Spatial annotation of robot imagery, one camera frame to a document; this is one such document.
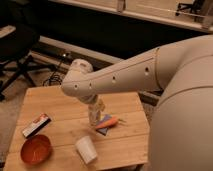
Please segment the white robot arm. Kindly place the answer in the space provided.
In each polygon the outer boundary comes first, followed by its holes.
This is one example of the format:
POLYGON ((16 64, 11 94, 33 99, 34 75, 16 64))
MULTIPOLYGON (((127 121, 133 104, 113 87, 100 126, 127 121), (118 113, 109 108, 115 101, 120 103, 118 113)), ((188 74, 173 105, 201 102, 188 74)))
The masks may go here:
POLYGON ((213 35, 161 45, 98 71, 76 59, 61 89, 86 103, 99 94, 161 90, 147 171, 213 171, 213 35))

